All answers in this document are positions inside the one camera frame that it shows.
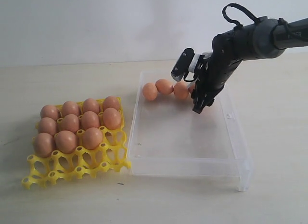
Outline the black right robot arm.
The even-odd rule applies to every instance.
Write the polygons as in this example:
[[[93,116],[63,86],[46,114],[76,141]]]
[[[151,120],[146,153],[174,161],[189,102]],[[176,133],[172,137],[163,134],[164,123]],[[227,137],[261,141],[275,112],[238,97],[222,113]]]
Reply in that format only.
[[[191,96],[193,111],[200,114],[206,106],[213,104],[241,62],[274,59],[287,48],[307,44],[307,19],[288,23],[282,18],[264,17],[253,24],[216,35],[212,40],[212,52],[202,54],[196,65],[197,80]]]

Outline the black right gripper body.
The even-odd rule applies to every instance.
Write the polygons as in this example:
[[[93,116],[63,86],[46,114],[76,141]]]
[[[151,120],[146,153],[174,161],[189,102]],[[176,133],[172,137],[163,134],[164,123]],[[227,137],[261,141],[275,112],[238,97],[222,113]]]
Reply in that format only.
[[[192,93],[193,104],[211,106],[238,67],[238,59],[232,59],[225,54],[206,53],[202,63]]]

